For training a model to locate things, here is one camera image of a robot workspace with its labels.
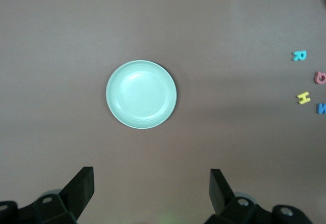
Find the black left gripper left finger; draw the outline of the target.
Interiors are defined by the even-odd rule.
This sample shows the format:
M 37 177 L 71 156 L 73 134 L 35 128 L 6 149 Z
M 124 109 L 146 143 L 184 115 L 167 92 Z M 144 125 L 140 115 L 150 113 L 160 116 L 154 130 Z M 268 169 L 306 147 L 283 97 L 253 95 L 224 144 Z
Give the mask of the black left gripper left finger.
M 94 194 L 94 169 L 83 167 L 63 188 L 50 190 L 19 208 L 1 201 L 1 223 L 77 223 Z

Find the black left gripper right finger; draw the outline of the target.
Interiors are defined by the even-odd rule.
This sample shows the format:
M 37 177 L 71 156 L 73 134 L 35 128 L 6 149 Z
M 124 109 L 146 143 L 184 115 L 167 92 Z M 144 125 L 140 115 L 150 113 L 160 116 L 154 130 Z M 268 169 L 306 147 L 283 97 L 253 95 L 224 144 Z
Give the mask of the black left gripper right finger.
M 215 214 L 206 223 L 312 223 L 296 207 L 276 205 L 269 212 L 247 197 L 236 196 L 219 169 L 210 170 L 209 196 Z

